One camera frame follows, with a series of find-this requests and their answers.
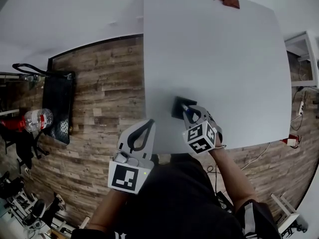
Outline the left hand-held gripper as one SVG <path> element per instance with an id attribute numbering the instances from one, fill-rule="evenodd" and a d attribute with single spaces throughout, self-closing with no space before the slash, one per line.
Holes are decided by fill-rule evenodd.
<path id="1" fill-rule="evenodd" d="M 122 132 L 117 151 L 109 162 L 108 187 L 138 194 L 151 170 L 155 139 L 154 120 L 136 123 Z"/>

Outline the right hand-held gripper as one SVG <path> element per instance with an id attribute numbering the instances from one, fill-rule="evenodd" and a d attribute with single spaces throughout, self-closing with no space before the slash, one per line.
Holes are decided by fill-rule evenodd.
<path id="1" fill-rule="evenodd" d="M 183 119 L 186 131 L 182 134 L 187 146 L 195 154 L 216 148 L 216 139 L 222 141 L 222 129 L 211 114 L 197 105 L 183 105 Z"/>

